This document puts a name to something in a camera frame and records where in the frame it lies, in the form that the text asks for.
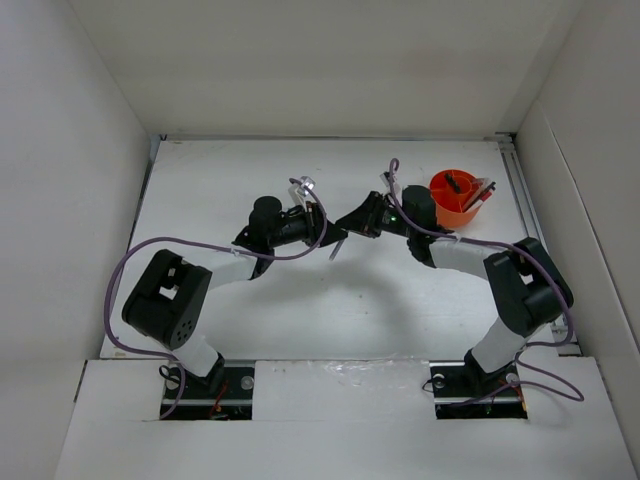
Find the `grey purple pen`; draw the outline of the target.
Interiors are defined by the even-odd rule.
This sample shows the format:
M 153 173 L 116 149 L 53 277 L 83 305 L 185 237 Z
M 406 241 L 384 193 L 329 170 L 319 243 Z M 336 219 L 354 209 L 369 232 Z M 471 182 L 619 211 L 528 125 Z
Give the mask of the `grey purple pen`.
M 334 249 L 332 250 L 332 252 L 331 252 L 331 254 L 330 254 L 330 256 L 329 256 L 329 261 L 333 261 L 333 260 L 335 260 L 335 258 L 337 257 L 337 255 L 338 255 L 338 253 L 339 253 L 339 251 L 340 251 L 341 247 L 343 246 L 344 242 L 345 242 L 345 239 L 340 240 L 340 241 L 338 241 L 338 242 L 336 243 L 336 245 L 335 245 Z

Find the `black handled scissors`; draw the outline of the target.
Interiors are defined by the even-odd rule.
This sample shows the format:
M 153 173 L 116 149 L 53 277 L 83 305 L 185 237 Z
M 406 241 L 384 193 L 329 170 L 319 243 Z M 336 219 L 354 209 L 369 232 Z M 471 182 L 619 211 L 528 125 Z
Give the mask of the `black handled scissors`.
M 445 180 L 456 194 L 460 194 L 462 192 L 460 185 L 457 183 L 457 181 L 451 174 L 446 173 Z

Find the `white marker red cap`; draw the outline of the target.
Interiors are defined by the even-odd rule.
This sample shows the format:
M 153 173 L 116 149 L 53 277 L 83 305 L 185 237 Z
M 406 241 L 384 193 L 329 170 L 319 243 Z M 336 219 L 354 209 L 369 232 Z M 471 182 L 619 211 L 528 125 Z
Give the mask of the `white marker red cap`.
M 476 205 L 480 201 L 484 201 L 486 198 L 492 195 L 492 192 L 495 190 L 495 182 L 492 182 L 489 185 L 484 187 L 476 187 L 472 185 L 471 195 L 467 198 L 465 203 L 462 205 L 462 211 L 467 212 L 472 209 L 474 205 Z

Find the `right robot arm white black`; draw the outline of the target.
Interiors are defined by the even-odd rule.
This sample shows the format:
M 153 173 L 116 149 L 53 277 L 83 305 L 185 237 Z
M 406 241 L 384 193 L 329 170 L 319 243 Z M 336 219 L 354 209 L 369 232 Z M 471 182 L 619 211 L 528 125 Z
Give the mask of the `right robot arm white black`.
M 507 370 L 546 324 L 569 312 L 574 297 L 539 240 L 514 244 L 458 239 L 439 224 L 429 189 L 410 185 L 399 196 L 372 191 L 336 222 L 368 238 L 403 237 L 413 258 L 432 269 L 453 270 L 486 281 L 497 319 L 464 357 L 460 386 L 466 402 L 507 386 Z

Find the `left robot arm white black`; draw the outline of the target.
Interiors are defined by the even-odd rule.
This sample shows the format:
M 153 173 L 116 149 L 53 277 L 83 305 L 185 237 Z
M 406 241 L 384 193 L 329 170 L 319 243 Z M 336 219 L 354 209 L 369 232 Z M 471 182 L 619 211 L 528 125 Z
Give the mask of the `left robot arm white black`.
M 314 202 L 284 210 L 272 196 L 258 198 L 248 225 L 233 246 L 247 255 L 205 251 L 184 257 L 162 249 L 154 254 L 122 309 L 122 319 L 162 345 L 181 362 L 188 384 L 212 396 L 224 382 L 224 358 L 195 329 L 207 293 L 238 281 L 259 278 L 273 263 L 275 249 L 302 242 L 323 248 L 347 238 L 325 219 Z

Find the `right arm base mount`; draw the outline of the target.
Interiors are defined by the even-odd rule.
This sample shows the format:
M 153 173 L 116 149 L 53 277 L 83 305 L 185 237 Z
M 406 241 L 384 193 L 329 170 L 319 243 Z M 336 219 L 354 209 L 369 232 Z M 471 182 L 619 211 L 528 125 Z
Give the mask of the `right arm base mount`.
M 463 361 L 434 361 L 422 389 L 433 396 L 438 420 L 525 420 L 528 414 L 518 381 L 513 363 L 486 375 Z

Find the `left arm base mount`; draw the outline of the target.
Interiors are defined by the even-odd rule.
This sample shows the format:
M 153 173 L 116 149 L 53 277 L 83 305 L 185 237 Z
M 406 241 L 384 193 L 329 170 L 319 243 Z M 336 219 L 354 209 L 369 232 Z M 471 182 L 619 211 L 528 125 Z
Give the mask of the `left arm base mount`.
M 186 374 L 184 391 L 176 402 L 180 372 L 173 364 L 161 365 L 164 380 L 160 419 L 167 421 L 248 421 L 253 414 L 254 361 L 230 361 L 213 386 Z

